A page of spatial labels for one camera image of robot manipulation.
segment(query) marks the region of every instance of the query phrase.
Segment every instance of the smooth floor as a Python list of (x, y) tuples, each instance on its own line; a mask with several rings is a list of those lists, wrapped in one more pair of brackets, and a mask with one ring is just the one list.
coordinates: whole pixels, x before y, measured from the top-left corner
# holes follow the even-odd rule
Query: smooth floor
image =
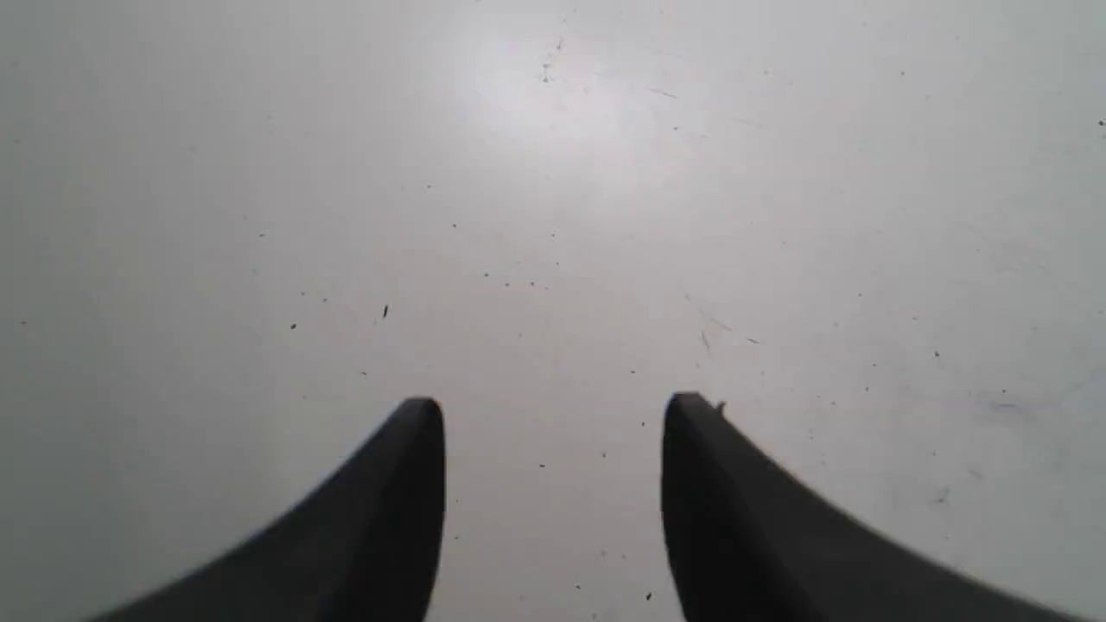
[(1104, 68), (1094, 1), (0, 3), (0, 619), (180, 576), (432, 395), (431, 621), (678, 620), (687, 390), (1106, 619)]

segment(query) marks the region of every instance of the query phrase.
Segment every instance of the white floor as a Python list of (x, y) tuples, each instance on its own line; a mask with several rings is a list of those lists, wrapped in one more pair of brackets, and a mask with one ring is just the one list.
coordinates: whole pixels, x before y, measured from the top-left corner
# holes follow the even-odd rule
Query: white floor
[(431, 620), (677, 620), (676, 390), (1106, 618), (1104, 68), (1094, 1), (4, 2), (0, 619), (179, 576), (430, 394)]

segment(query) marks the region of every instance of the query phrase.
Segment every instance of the floor scratch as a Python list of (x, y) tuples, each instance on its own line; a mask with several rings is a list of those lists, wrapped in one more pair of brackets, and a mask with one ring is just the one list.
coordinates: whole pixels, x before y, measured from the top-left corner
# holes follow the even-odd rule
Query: floor scratch
[(664, 95), (664, 96), (666, 96), (666, 97), (671, 97), (671, 99), (674, 99), (674, 100), (679, 100), (679, 97), (678, 97), (678, 96), (676, 96), (676, 95), (672, 95), (671, 93), (669, 93), (668, 91), (665, 91), (665, 90), (662, 90), (662, 89), (649, 89), (649, 91), (651, 91), (651, 92), (654, 92), (654, 93), (656, 93), (656, 94), (658, 94), (658, 95)]

